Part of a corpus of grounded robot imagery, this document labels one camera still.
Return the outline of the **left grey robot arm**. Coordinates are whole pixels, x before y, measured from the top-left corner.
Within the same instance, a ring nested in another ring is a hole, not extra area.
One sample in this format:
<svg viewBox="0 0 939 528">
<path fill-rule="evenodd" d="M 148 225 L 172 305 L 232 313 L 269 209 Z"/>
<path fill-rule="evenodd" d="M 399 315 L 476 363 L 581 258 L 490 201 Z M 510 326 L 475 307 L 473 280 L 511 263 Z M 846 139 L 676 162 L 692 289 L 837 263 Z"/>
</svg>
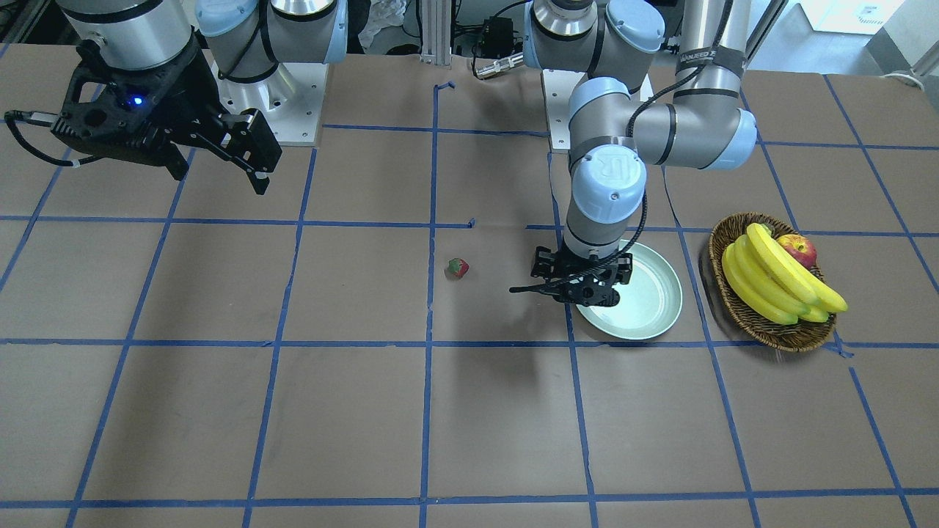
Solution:
<svg viewBox="0 0 939 528">
<path fill-rule="evenodd" d="M 632 272 L 621 244 L 646 208 L 648 165 L 727 170 L 748 160 L 753 114 L 738 104 L 748 1 L 687 1 L 675 79 L 650 99 L 640 88 L 666 37 L 647 1 L 530 1 L 524 61 L 579 71 L 568 103 L 571 191 L 559 250 L 539 247 L 530 291 L 560 303 L 612 307 Z"/>
</svg>

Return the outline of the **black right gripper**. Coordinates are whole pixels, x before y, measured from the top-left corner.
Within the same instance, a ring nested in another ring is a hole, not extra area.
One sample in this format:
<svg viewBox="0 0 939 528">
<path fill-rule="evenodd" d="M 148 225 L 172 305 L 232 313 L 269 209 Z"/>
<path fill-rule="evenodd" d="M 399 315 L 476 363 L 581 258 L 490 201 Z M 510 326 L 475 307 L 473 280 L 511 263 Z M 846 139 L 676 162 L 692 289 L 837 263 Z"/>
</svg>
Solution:
<svg viewBox="0 0 939 528">
<path fill-rule="evenodd" d="M 229 114 L 196 37 L 177 56 L 144 70 L 109 66 L 94 40 L 81 61 L 51 133 L 77 153 L 161 165 L 178 183 L 190 164 L 179 144 L 205 148 L 245 171 L 255 193 L 271 183 L 282 148 L 259 109 Z"/>
</svg>

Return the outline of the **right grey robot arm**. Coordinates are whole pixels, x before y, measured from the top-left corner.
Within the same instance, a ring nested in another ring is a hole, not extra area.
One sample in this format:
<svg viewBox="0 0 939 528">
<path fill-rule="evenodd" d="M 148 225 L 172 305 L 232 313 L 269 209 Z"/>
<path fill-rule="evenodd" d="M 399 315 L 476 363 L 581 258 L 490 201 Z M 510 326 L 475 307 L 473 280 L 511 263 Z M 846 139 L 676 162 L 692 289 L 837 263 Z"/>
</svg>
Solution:
<svg viewBox="0 0 939 528">
<path fill-rule="evenodd" d="M 282 148 L 271 120 L 299 109 L 288 63 L 339 62 L 346 1 L 60 1 L 80 62 L 51 133 L 95 158 L 189 170 L 202 148 L 267 191 Z"/>
</svg>

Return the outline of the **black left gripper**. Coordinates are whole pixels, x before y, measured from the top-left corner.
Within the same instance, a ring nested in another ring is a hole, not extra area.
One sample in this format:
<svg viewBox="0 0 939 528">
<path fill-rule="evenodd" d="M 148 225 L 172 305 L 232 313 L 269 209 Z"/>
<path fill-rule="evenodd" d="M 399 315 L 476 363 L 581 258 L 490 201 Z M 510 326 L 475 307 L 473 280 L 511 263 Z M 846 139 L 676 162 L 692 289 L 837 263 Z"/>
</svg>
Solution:
<svg viewBox="0 0 939 528">
<path fill-rule="evenodd" d="M 596 254 L 584 260 L 566 245 L 556 253 L 538 246 L 531 275 L 543 278 L 544 284 L 534 285 L 531 291 L 550 296 L 559 303 L 614 307 L 621 300 L 615 285 L 629 283 L 632 257 L 633 254 L 619 250 L 601 260 Z"/>
</svg>

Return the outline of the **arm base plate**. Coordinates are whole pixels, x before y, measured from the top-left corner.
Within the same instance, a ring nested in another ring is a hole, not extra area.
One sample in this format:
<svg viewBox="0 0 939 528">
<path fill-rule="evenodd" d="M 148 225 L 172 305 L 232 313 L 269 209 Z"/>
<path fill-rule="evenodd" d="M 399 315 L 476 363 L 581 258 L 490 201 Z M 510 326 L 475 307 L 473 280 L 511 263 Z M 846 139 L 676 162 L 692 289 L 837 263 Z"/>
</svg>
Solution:
<svg viewBox="0 0 939 528">
<path fill-rule="evenodd" d="M 553 153 L 567 153 L 571 147 L 577 146 L 580 142 L 604 133 L 607 135 L 623 134 L 631 111 L 653 95 L 651 81 L 648 75 L 644 75 L 640 89 L 633 95 L 610 93 L 601 99 L 590 101 L 577 112 L 574 118 L 574 137 L 571 137 L 570 100 L 572 93 L 577 91 L 581 81 L 584 80 L 586 80 L 585 74 L 579 71 L 542 71 L 544 108 L 546 108 Z"/>
<path fill-rule="evenodd" d="M 220 101 L 232 113 L 261 110 L 281 146 L 314 147 L 331 67 L 316 63 L 282 63 L 262 81 L 251 84 L 217 80 Z"/>
</svg>

